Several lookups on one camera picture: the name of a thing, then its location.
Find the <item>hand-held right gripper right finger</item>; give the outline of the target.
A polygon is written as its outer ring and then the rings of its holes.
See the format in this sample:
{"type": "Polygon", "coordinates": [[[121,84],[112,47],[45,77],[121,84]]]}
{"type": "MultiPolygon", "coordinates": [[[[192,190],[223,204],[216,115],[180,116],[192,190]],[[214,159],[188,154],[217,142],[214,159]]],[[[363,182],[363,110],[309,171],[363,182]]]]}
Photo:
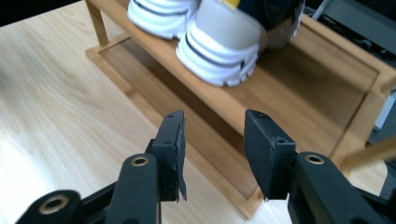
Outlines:
{"type": "Polygon", "coordinates": [[[384,224],[384,219],[327,157],[295,151],[267,115],[248,110],[244,151],[268,200],[288,201],[293,224],[384,224]]]}

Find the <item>navy beige child sneaker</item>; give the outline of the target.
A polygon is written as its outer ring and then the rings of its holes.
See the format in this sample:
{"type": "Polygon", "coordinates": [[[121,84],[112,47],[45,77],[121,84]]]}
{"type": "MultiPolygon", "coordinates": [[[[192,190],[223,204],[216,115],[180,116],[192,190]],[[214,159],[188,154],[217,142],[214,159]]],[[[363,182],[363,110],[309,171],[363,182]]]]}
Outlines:
{"type": "Polygon", "coordinates": [[[130,0],[129,20],[164,39],[181,38],[195,20],[201,0],[130,0]]]}
{"type": "Polygon", "coordinates": [[[266,49],[296,36],[305,0],[202,0],[178,42],[180,62],[201,80],[234,87],[254,72],[266,49]]]}

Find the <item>wooden three-tier shoe rack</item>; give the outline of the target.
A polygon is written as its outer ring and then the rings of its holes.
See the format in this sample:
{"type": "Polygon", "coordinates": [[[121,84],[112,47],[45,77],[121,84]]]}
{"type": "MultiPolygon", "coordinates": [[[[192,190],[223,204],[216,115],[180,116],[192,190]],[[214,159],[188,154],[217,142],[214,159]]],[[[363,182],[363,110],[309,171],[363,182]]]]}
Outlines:
{"type": "Polygon", "coordinates": [[[347,166],[363,152],[396,86],[396,69],[303,17],[292,42],[265,52],[246,82],[215,87],[180,63],[175,41],[134,26],[128,0],[86,5],[98,38],[88,57],[152,122],[184,111],[188,159],[244,217],[262,203],[242,150],[247,110],[268,114],[299,150],[347,166]]]}

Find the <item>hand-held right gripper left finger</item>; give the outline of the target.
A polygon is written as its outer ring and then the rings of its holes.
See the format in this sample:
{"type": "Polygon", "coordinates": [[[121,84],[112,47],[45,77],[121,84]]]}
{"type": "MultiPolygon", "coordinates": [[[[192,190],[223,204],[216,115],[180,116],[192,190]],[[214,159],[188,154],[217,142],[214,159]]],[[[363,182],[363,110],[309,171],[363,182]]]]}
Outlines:
{"type": "Polygon", "coordinates": [[[187,198],[184,126],[183,111],[167,114],[146,151],[124,161],[105,224],[161,224],[161,204],[187,198]]]}

